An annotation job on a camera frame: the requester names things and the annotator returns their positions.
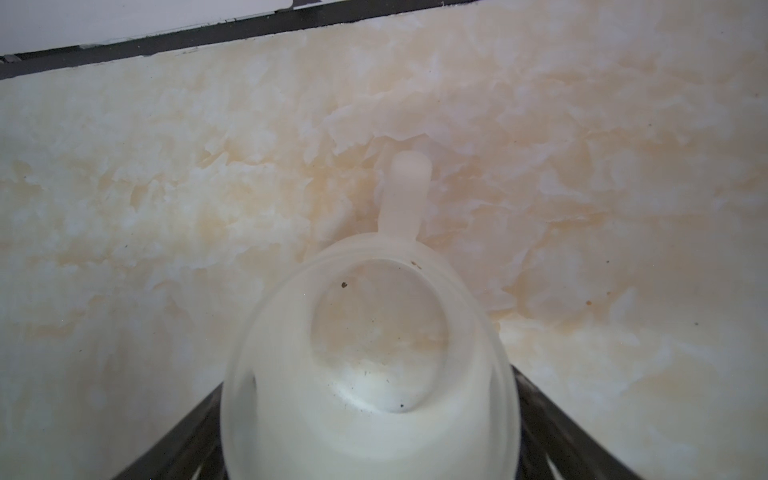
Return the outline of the translucent plastic cup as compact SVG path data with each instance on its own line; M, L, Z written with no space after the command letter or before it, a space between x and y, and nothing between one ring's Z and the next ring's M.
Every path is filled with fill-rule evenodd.
M288 275L236 336L221 440L233 479L512 479L517 388L497 330L417 240L432 165L391 161L378 228Z

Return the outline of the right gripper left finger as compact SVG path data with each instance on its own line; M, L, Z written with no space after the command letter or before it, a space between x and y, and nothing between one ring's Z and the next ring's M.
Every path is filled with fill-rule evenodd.
M115 479L225 479L219 384Z

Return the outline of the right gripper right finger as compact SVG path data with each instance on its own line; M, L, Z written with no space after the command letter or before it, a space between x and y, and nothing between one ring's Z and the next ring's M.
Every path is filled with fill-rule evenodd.
M512 372L521 413L518 479L640 480L520 370Z

